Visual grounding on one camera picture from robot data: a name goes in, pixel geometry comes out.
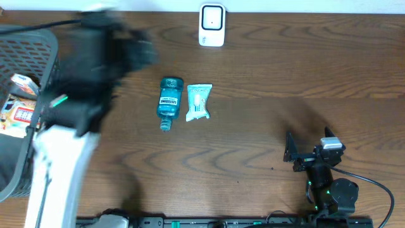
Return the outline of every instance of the white device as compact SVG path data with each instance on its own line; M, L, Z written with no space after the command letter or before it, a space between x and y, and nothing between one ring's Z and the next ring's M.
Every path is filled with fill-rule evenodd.
M220 47L225 42L225 7L204 4L200 8L198 40L200 45Z

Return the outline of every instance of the blue bottle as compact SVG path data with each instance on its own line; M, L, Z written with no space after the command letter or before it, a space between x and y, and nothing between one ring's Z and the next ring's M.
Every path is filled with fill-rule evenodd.
M164 78L160 82L160 99L158 117L162 119L160 129L169 131L171 121L178 118L180 101L183 92L183 80L177 78Z

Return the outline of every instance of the green light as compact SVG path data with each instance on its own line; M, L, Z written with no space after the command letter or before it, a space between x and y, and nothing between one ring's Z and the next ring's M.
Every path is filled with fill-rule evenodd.
M57 101L55 104L53 104L53 107L55 107L56 105L58 105L58 104L64 102L64 101L67 100L67 99L68 99L68 96L65 96L64 98L60 99L60 100Z
M180 228L180 222L177 221L171 222L171 228Z

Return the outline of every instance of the plastic basket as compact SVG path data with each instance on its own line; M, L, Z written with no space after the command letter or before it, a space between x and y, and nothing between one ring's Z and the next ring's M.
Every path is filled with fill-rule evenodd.
M15 25L0 25L0 30L17 29ZM9 93L36 99L24 93L11 81L14 73L31 76L40 82L43 91L59 77L57 58L58 41L48 30L36 30L10 35L0 35L0 105L3 107ZM0 202L7 197L26 196L32 180L32 138L39 120L37 101L27 136L22 138L0 134Z

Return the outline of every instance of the snack package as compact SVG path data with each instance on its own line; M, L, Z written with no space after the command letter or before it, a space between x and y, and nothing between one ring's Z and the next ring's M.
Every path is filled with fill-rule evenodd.
M185 121L199 119L201 117L209 118L207 111L207 99L213 85L198 84L187 86L189 93L189 112L185 116Z
M38 95L39 87L29 77L15 73L11 80L24 92L34 96Z
M26 136L25 128L30 125L34 108L35 101L9 94L0 113L0 133L21 138Z

